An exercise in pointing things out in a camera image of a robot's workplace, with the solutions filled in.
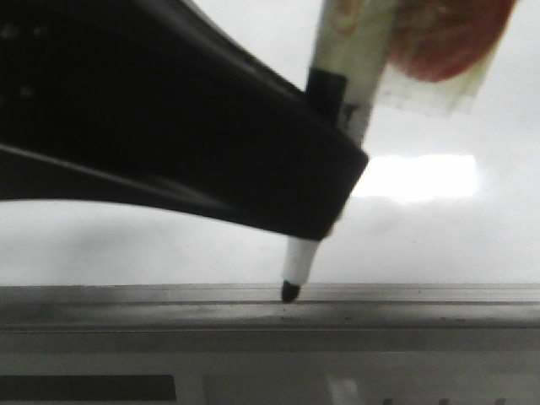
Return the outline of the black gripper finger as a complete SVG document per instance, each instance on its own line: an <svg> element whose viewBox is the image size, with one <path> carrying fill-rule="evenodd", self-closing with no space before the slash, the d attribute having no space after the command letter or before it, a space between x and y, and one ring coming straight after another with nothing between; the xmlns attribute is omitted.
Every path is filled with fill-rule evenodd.
<svg viewBox="0 0 540 405"><path fill-rule="evenodd" d="M187 1L1 4L1 198L321 240L366 154Z"/></svg>

